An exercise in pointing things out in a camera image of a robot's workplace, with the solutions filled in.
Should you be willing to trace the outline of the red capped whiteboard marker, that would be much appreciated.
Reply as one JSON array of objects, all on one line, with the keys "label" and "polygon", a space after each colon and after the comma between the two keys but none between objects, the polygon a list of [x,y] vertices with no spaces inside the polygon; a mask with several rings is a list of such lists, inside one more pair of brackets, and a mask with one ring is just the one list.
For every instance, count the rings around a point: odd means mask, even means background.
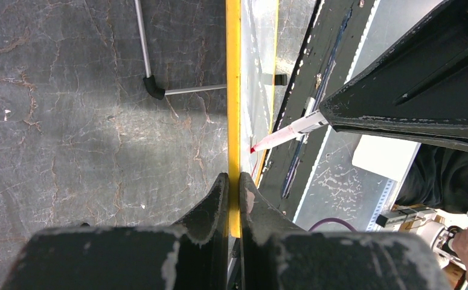
[{"label": "red capped whiteboard marker", "polygon": [[325,125],[328,125],[328,121],[325,116],[317,110],[264,137],[261,141],[250,148],[250,153],[271,149],[291,139],[296,139],[304,134],[308,134]]}]

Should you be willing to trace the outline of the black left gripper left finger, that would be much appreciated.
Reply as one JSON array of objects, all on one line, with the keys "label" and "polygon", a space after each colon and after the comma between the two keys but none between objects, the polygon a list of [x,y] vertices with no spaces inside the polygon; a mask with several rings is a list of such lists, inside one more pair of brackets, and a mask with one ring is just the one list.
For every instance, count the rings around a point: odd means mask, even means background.
[{"label": "black left gripper left finger", "polygon": [[225,289],[228,175],[168,226],[58,227],[35,233],[3,289]]}]

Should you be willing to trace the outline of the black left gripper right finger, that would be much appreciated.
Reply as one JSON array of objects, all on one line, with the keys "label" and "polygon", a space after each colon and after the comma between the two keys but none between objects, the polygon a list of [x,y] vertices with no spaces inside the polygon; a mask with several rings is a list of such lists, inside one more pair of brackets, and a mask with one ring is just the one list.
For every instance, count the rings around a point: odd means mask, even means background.
[{"label": "black left gripper right finger", "polygon": [[309,232],[239,177],[243,289],[449,289],[415,234]]}]

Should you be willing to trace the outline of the yellow framed whiteboard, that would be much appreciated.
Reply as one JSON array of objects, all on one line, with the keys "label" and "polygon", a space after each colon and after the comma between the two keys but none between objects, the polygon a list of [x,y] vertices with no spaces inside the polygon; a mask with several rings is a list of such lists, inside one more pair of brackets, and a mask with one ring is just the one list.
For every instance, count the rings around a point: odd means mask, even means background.
[{"label": "yellow framed whiteboard", "polygon": [[251,147],[273,125],[279,4],[226,1],[226,83],[166,90],[157,85],[152,73],[141,1],[134,2],[144,62],[143,85],[148,96],[163,100],[170,94],[225,89],[228,175],[233,189],[239,189],[242,172],[260,178],[265,153],[253,153]]}]

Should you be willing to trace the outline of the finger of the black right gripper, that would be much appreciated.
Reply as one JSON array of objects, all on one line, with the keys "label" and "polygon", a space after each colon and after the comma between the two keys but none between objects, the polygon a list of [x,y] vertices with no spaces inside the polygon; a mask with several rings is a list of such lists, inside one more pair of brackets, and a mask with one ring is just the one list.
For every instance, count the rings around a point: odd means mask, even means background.
[{"label": "finger of the black right gripper", "polygon": [[468,152],[468,1],[443,1],[319,105],[332,128]]}]

